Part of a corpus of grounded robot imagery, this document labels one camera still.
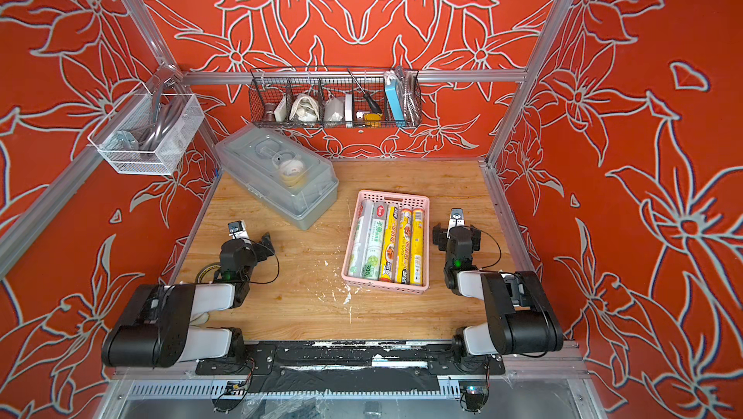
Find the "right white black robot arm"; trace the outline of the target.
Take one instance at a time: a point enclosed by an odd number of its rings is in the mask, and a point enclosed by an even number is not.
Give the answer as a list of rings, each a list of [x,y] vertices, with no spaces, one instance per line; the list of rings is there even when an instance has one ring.
[[[455,343],[461,355],[534,357],[561,351],[564,334],[535,272],[477,268],[473,253],[480,249],[481,231],[473,226],[445,231],[436,225],[431,238],[445,252],[446,287],[484,303],[486,321],[457,330]]]

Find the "clear wall bin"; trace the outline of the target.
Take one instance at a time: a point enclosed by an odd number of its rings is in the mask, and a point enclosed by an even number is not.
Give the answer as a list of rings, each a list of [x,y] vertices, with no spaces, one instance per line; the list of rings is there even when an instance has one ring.
[[[195,94],[139,84],[97,123],[88,141],[116,173],[166,176],[176,171],[203,121]]]

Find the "tape roll on box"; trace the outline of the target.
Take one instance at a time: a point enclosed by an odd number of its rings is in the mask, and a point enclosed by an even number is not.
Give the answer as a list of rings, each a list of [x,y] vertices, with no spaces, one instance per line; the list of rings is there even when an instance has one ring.
[[[300,186],[305,180],[306,172],[306,165],[299,159],[286,160],[279,167],[282,183],[288,188]]]

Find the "yellow wrap roll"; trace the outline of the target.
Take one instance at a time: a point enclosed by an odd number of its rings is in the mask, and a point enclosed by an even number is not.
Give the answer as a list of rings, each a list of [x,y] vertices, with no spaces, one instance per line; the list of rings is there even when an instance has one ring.
[[[395,282],[407,285],[409,283],[409,260],[411,245],[412,210],[403,208],[399,222],[398,254]]]
[[[392,282],[397,254],[399,208],[390,205],[387,210],[386,225],[383,237],[379,281]]]
[[[424,210],[421,208],[414,209],[412,217],[410,283],[415,286],[423,285],[424,220]]]

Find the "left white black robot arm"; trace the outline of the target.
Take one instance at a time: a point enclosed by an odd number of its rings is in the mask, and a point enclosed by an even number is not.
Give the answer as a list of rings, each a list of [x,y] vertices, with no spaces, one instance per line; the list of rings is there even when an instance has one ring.
[[[104,366],[169,368],[214,359],[242,368],[248,359],[242,332],[198,327],[197,319],[240,307],[256,283],[253,270],[275,255],[269,233],[259,241],[234,233],[222,245],[212,283],[139,286],[104,340]]]

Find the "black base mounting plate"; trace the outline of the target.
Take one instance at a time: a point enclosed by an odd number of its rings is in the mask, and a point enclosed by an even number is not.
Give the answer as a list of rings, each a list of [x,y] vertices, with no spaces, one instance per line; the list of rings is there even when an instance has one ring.
[[[205,359],[198,376],[268,376],[281,370],[358,371],[391,369],[434,376],[500,376],[500,355],[468,355],[451,340],[433,341],[268,341],[247,342],[246,360]]]

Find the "green wrap roll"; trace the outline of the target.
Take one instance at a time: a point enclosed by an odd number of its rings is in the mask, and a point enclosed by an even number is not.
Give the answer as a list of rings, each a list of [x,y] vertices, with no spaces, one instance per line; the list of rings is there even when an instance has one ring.
[[[368,229],[367,245],[364,254],[361,277],[376,281],[381,267],[381,255],[386,227],[387,205],[384,202],[373,204],[373,214]]]
[[[364,253],[367,245],[367,235],[373,218],[373,202],[363,200],[361,202],[361,214],[354,231],[351,257],[348,266],[348,276],[360,278],[364,262]]]

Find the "clear plastic storage box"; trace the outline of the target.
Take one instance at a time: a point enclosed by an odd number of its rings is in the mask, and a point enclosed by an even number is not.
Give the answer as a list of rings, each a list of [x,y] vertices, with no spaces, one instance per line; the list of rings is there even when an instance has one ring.
[[[218,142],[223,169],[286,221],[307,231],[337,200],[339,181],[332,163],[283,134],[247,125]],[[307,168],[295,188],[282,183],[280,164],[299,159]]]

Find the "pink plastic basket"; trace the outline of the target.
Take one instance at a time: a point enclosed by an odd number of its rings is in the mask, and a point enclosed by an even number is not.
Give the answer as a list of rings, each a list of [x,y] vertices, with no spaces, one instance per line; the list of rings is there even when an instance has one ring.
[[[430,199],[362,190],[342,278],[358,287],[424,293],[430,285]]]

